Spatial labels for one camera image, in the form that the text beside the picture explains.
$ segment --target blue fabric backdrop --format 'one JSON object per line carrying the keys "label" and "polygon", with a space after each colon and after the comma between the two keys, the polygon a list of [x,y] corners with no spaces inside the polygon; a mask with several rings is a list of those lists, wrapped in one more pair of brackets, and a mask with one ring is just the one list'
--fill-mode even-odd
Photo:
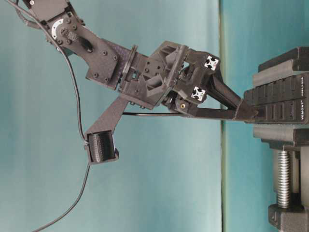
{"label": "blue fabric backdrop", "polygon": [[[97,35],[146,55],[164,40],[219,55],[217,0],[71,2]],[[0,29],[0,231],[30,231],[75,200],[87,158],[63,57],[4,1]],[[71,60],[87,129],[117,93],[85,80],[86,64]],[[120,160],[92,167],[80,203],[46,231],[221,231],[219,121],[123,117],[115,142]]]}

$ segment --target black wire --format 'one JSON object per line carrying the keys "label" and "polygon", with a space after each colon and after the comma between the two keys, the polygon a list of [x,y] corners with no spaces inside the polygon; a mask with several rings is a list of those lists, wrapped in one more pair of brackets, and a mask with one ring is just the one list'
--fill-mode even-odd
{"label": "black wire", "polygon": [[89,169],[90,169],[90,165],[88,164],[87,165],[87,169],[86,169],[86,174],[85,174],[85,177],[84,177],[84,181],[83,181],[83,185],[82,185],[82,189],[76,199],[76,201],[73,203],[73,205],[66,211],[64,212],[61,216],[59,216],[58,218],[56,218],[55,220],[51,221],[50,223],[34,230],[33,232],[39,232],[39,231],[42,231],[44,229],[46,229],[47,227],[55,224],[56,222],[60,221],[62,218],[64,218],[76,205],[77,203],[79,202],[79,200],[81,199],[82,195],[83,195],[83,192],[84,192],[84,189],[85,189],[85,186],[86,186],[86,183],[87,183],[87,179],[88,179],[88,174],[89,174]]}
{"label": "black wire", "polygon": [[79,91],[78,91],[78,87],[77,87],[77,83],[76,83],[76,78],[75,78],[75,74],[74,74],[74,70],[72,68],[72,64],[67,56],[67,54],[64,52],[64,50],[57,44],[57,42],[53,39],[53,37],[51,36],[51,34],[46,30],[46,28],[39,22],[39,20],[34,17],[32,14],[30,14],[28,11],[24,10],[23,8],[21,8],[20,6],[18,6],[15,2],[11,1],[11,0],[5,0],[7,3],[9,3],[10,5],[12,5],[14,8],[18,9],[19,11],[21,11],[22,13],[24,13],[26,16],[28,16],[29,18],[32,18],[35,23],[42,29],[42,31],[46,34],[47,38],[50,40],[51,43],[53,43],[53,45],[59,50],[59,52],[63,55],[70,73],[71,73],[71,79],[73,82],[73,86],[74,86],[74,90],[75,90],[75,97],[76,97],[76,105],[77,105],[77,120],[78,120],[78,129],[79,129],[79,134],[80,137],[82,138],[82,140],[88,144],[88,141],[85,139],[84,137],[84,133],[83,133],[83,127],[82,127],[82,119],[81,119],[81,102],[80,102],[80,97],[79,97]]}
{"label": "black wire", "polygon": [[141,116],[141,117],[171,117],[171,116],[183,116],[181,113],[132,113],[124,112],[123,115],[128,116]]}
{"label": "black wire", "polygon": [[[23,20],[23,16],[22,13],[24,13],[26,16],[32,18],[35,23],[38,25],[38,27],[40,29],[42,29],[42,31],[46,34],[47,38],[55,45],[55,47],[60,51],[60,53],[64,56],[64,59],[69,67],[70,73],[71,73],[71,79],[74,85],[74,90],[75,90],[75,97],[76,97],[76,103],[77,103],[77,117],[78,117],[78,129],[79,129],[79,133],[81,138],[83,139],[83,141],[87,144],[88,141],[85,139],[84,137],[84,133],[83,133],[83,128],[82,128],[82,120],[81,120],[81,105],[80,105],[80,97],[79,97],[79,91],[78,91],[78,87],[77,87],[77,83],[76,83],[76,78],[75,78],[75,74],[72,68],[72,64],[67,56],[67,54],[65,54],[65,52],[63,51],[63,49],[55,42],[55,40],[53,39],[53,37],[50,35],[50,33],[45,29],[45,27],[38,21],[37,18],[35,18],[32,14],[30,14],[29,12],[27,12],[26,10],[24,10],[23,8],[21,8],[20,6],[17,5],[18,0],[15,2],[11,1],[11,0],[5,0],[6,2],[8,2],[10,5],[12,5],[15,9],[16,12],[18,14],[18,16]],[[77,199],[75,200],[75,202],[72,204],[72,206],[66,211],[64,212],[61,216],[59,216],[58,218],[56,218],[55,220],[51,221],[50,223],[34,230],[33,232],[39,232],[42,231],[44,229],[46,229],[47,227],[55,224],[56,222],[60,221],[63,217],[65,217],[79,202],[79,200],[81,199],[83,193],[84,193],[84,189],[87,183],[87,179],[88,179],[88,174],[89,174],[89,170],[90,170],[90,164],[87,164],[87,169],[86,169],[86,174],[84,177],[84,181],[83,181],[83,185],[82,185],[82,189],[77,197]]]}
{"label": "black wire", "polygon": [[35,28],[35,29],[41,29],[35,22],[33,21],[30,21],[28,19],[26,19],[23,14],[20,12],[20,10],[16,9],[16,13],[18,15],[18,17],[21,19],[21,21],[23,21],[23,23],[28,26],[28,27],[31,27],[31,28]]}

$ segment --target robotic arm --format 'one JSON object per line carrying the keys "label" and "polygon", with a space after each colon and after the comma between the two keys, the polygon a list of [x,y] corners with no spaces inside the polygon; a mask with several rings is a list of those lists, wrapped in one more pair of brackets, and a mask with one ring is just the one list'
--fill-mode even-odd
{"label": "robotic arm", "polygon": [[[74,204],[60,217],[40,227],[41,231],[62,219],[78,203],[87,180],[90,165],[114,161],[119,153],[114,146],[113,133],[122,115],[138,116],[183,116],[188,118],[212,118],[238,120],[256,124],[308,124],[309,123],[309,49],[300,47],[260,65],[259,73],[253,77],[255,88],[239,97],[224,84],[220,59],[207,52],[199,52],[188,46],[164,42],[149,57],[137,52],[137,46],[126,49],[113,42],[99,38],[85,27],[69,0],[23,0],[31,13],[19,8],[18,0],[13,3],[18,16],[32,28],[42,29],[47,41],[53,44],[66,58],[70,67],[79,113],[79,129],[88,154],[88,166],[82,190]],[[32,17],[27,20],[23,14]],[[69,55],[76,54],[84,59],[89,70],[86,79],[117,90],[119,96],[110,107],[83,133],[79,94]],[[200,108],[207,95],[213,97],[226,109]],[[128,104],[152,110],[160,104],[170,110],[170,114],[127,113]],[[297,150],[300,145],[308,145],[308,130],[292,128],[292,141],[279,141],[282,129],[259,125],[255,128],[257,137],[269,142],[271,147]],[[288,182],[288,175],[282,173]],[[270,222],[277,207],[270,207]]]}
{"label": "robotic arm", "polygon": [[[210,53],[166,41],[147,57],[137,52],[137,46],[130,50],[99,38],[85,27],[68,0],[23,2],[67,55],[84,59],[89,66],[86,79],[119,92],[84,135],[90,164],[118,159],[112,134],[128,103],[149,110],[163,104],[192,118],[254,122],[263,116],[223,83],[220,59]],[[199,108],[207,95],[227,109]]]}

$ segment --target metal screw thread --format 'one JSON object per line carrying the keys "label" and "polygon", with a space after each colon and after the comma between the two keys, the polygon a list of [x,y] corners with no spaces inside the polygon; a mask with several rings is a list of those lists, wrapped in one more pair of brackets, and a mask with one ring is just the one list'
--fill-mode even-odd
{"label": "metal screw thread", "polygon": [[277,202],[283,209],[290,206],[290,156],[287,151],[281,151],[278,154]]}

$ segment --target teal backdrop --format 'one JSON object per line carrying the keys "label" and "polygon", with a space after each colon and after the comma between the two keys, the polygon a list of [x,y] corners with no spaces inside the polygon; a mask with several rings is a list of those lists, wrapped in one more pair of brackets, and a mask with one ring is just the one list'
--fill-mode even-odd
{"label": "teal backdrop", "polygon": [[[164,40],[219,55],[217,0],[71,2],[97,35],[146,55]],[[87,157],[63,57],[4,1],[0,28],[0,231],[31,231],[73,203]],[[117,92],[85,80],[84,61],[71,60],[87,129]],[[213,120],[124,116],[115,131],[120,159],[92,167],[80,203],[46,231],[221,231],[220,128]]]}
{"label": "teal backdrop", "polygon": [[[225,81],[239,95],[252,88],[260,63],[309,45],[306,0],[221,0]],[[223,123],[224,231],[275,232],[267,208],[276,203],[272,151],[253,138],[253,126]]]}

